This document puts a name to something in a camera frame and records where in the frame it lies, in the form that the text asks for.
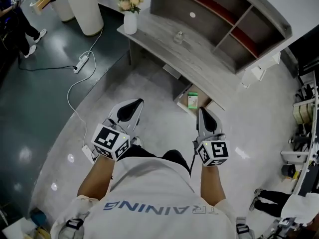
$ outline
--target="forearm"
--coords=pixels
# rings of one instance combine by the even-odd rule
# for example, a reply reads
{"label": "forearm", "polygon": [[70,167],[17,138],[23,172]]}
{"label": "forearm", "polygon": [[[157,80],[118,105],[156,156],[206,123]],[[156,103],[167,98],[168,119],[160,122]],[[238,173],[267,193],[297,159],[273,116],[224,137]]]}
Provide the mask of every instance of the forearm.
{"label": "forearm", "polygon": [[201,171],[200,194],[201,197],[212,206],[226,199],[217,166],[203,166]]}
{"label": "forearm", "polygon": [[0,10],[0,18],[4,15],[6,15],[9,11],[12,10],[12,6],[10,6],[9,8],[7,9],[4,9],[4,10]]}
{"label": "forearm", "polygon": [[115,162],[99,156],[89,174],[82,182],[78,196],[84,195],[101,200],[108,190]]}

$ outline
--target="open drawer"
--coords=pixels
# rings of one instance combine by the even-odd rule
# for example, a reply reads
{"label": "open drawer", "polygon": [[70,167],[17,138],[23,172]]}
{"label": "open drawer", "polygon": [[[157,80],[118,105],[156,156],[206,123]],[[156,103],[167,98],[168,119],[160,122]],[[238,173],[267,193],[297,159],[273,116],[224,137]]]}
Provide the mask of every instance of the open drawer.
{"label": "open drawer", "polygon": [[197,92],[197,94],[198,94],[197,107],[198,108],[199,107],[208,107],[213,102],[213,100],[194,84],[189,84],[183,90],[183,92],[175,99],[175,102],[185,112],[187,112],[188,114],[190,114],[194,118],[196,118],[198,108],[197,109],[188,108],[188,93],[189,92]]}

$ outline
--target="vase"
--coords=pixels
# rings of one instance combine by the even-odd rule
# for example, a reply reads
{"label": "vase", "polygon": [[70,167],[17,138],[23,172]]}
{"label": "vase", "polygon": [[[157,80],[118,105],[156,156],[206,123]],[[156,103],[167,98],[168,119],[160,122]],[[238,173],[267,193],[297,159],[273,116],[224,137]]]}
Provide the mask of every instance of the vase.
{"label": "vase", "polygon": [[124,32],[125,34],[135,34],[138,30],[138,22],[136,13],[125,11],[124,12]]}

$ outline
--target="glossy floor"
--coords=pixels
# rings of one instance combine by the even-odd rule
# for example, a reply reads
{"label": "glossy floor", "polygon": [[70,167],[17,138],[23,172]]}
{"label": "glossy floor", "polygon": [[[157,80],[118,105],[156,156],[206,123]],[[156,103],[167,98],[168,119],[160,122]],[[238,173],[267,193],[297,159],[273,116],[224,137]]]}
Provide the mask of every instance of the glossy floor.
{"label": "glossy floor", "polygon": [[[110,85],[102,78],[79,106],[80,114],[88,123],[86,142],[90,142],[97,123],[104,120],[113,105],[129,98],[143,98],[145,107],[137,133],[144,148],[158,156],[177,149],[190,165],[192,141],[197,135],[195,119],[172,101],[184,85],[149,59],[143,60],[133,71],[125,67],[126,63],[126,58],[122,58],[108,72],[123,70],[125,73],[119,71],[119,76]],[[256,188],[273,189],[282,181],[280,151],[287,147],[296,127],[292,103],[297,87],[284,66],[274,66],[262,82],[249,89],[241,88],[232,107],[218,114],[232,155],[220,167],[223,187],[236,215],[249,214],[248,220],[258,231],[264,227],[250,219],[252,213],[248,208]],[[103,93],[95,95],[96,88],[103,89]],[[39,177],[32,203],[46,212],[50,222],[76,196],[92,166],[81,151],[82,137],[83,125],[73,116],[57,139]],[[74,155],[74,163],[68,161],[69,153]],[[197,193],[200,172],[201,162],[197,157],[192,173],[192,184]],[[57,191],[51,189],[53,182]],[[272,221],[268,215],[259,212],[254,215],[268,221],[265,229]]]}
{"label": "glossy floor", "polygon": [[[62,23],[48,5],[38,16],[27,0],[22,10],[36,29],[47,29],[34,54],[22,59],[28,69],[76,65],[78,57],[96,40],[86,37],[74,19]],[[70,102],[77,107],[96,82],[126,53],[128,42],[116,32],[123,16],[102,10],[104,31],[93,48],[97,61],[95,74],[77,85],[70,93]],[[27,37],[30,45],[32,38]],[[47,153],[73,111],[66,94],[70,86],[87,77],[94,69],[91,57],[79,74],[70,69],[27,72],[18,69],[15,61],[0,89],[0,184],[1,190],[27,215],[32,190]]]}

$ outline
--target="black trash bin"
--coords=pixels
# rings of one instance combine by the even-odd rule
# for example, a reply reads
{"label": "black trash bin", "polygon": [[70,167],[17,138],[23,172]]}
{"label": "black trash bin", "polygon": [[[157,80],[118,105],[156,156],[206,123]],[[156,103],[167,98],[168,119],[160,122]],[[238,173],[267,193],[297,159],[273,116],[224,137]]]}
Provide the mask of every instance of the black trash bin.
{"label": "black trash bin", "polygon": [[293,178],[296,172],[296,167],[295,165],[283,165],[281,168],[281,173],[283,176],[287,176],[290,178]]}

